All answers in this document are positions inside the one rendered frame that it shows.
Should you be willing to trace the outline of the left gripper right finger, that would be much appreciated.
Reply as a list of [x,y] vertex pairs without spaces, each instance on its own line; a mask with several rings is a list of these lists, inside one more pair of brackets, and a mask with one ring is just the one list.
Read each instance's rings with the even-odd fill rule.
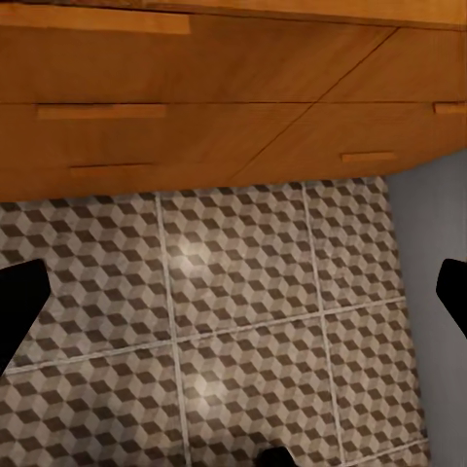
[[467,263],[445,259],[436,292],[467,338]]

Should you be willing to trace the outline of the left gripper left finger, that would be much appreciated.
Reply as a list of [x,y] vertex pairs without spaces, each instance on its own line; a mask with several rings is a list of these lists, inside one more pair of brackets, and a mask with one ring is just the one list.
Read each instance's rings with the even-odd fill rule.
[[50,296],[42,259],[0,269],[0,375]]

